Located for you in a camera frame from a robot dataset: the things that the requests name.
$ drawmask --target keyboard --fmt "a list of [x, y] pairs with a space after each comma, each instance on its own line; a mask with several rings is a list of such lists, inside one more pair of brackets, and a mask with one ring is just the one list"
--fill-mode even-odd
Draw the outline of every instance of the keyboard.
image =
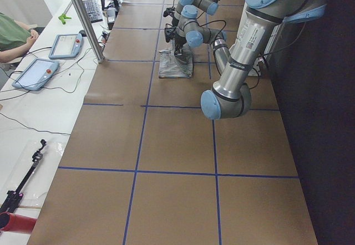
[[102, 13], [97, 0], [83, 0], [84, 7], [87, 11], [91, 23], [101, 22]]

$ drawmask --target tablet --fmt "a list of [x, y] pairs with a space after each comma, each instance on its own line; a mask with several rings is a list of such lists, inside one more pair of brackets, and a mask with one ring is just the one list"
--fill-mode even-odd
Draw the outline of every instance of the tablet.
[[83, 44], [83, 36], [78, 34], [59, 34], [56, 36], [50, 59], [73, 59], [80, 53]]
[[58, 67], [58, 61], [37, 58], [32, 61], [17, 80], [12, 83], [12, 86], [37, 91], [47, 83]]

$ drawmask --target white table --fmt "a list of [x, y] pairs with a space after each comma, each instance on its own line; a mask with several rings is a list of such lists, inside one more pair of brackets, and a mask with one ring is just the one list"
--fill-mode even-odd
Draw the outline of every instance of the white table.
[[[71, 6], [67, 13], [71, 19], [67, 19], [65, 25], [63, 25], [58, 19], [58, 16], [64, 12], [68, 4], [69, 1], [61, 6], [30, 51], [43, 47], [51, 47], [57, 34], [78, 33], [83, 29], [73, 6]], [[93, 24], [97, 37], [100, 37], [104, 30], [103, 27], [107, 27], [105, 21]], [[89, 48], [90, 44], [88, 38], [84, 38], [82, 50], [77, 58], [74, 60], [60, 60], [60, 68], [58, 71], [60, 72], [71, 66], [80, 59]], [[35, 55], [39, 58], [48, 59], [48, 54], [49, 49], [35, 52]], [[34, 56], [32, 55], [24, 58], [16, 71], [25, 70], [33, 59]], [[90, 86], [90, 82], [97, 67], [97, 61], [95, 60], [93, 51], [89, 50], [79, 64], [83, 69], [77, 65], [73, 65], [70, 69], [52, 77], [45, 85], [45, 87], [48, 88], [62, 87], [67, 91], [73, 91], [78, 78], [84, 71], [74, 93], [68, 94], [61, 89], [42, 89], [38, 92], [31, 91], [15, 99], [0, 101], [0, 104], [3, 105], [0, 113], [38, 130], [49, 130], [52, 132], [64, 132], [70, 134], [80, 108], [82, 107], [83, 98]], [[18, 76], [19, 74], [13, 74], [12, 78], [15, 79]], [[14, 89], [14, 87], [11, 86], [12, 82], [13, 80], [9, 79], [2, 91]], [[25, 92], [26, 91], [23, 89], [0, 92], [0, 100], [18, 96]], [[15, 180], [18, 180], [18, 184], [20, 183], [27, 171], [23, 174], [18, 174], [17, 176], [14, 175], [13, 171], [18, 172], [18, 160], [24, 158], [28, 159], [30, 162], [28, 166], [29, 169], [32, 163], [32, 155], [36, 149], [40, 147], [36, 146], [36, 143], [39, 144], [41, 139], [45, 139], [50, 146], [43, 150], [43, 163], [40, 163], [37, 172], [32, 178], [30, 178], [27, 185], [25, 185], [23, 189], [25, 195], [26, 191], [36, 191], [36, 183], [33, 182], [42, 181], [42, 188], [49, 187], [55, 173], [55, 168], [53, 167], [58, 166], [60, 160], [58, 155], [54, 157], [55, 153], [51, 151], [51, 145], [59, 144], [64, 148], [69, 139], [69, 135], [50, 134], [47, 132], [29, 130], [21, 126], [19, 123], [6, 119], [0, 115], [0, 190], [5, 186], [5, 183], [10, 177], [15, 177]], [[5, 197], [6, 195], [0, 196], [0, 203], [5, 200]], [[40, 207], [18, 208], [16, 210], [17, 214], [33, 218], [37, 218], [39, 212]], [[0, 244], [26, 244], [28, 238], [29, 235], [27, 234], [3, 232], [0, 234]]]

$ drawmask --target red cylinder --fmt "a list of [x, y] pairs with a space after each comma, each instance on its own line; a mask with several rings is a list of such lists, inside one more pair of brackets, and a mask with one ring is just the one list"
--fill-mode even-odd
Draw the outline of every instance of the red cylinder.
[[0, 213], [0, 231], [31, 234], [37, 219], [15, 215], [14, 213]]

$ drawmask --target black wall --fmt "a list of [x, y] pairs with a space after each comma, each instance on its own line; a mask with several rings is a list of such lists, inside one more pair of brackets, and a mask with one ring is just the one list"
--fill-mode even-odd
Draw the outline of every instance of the black wall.
[[[319, 245], [355, 244], [355, 0], [270, 59], [270, 73]], [[301, 26], [286, 28], [279, 47]]]

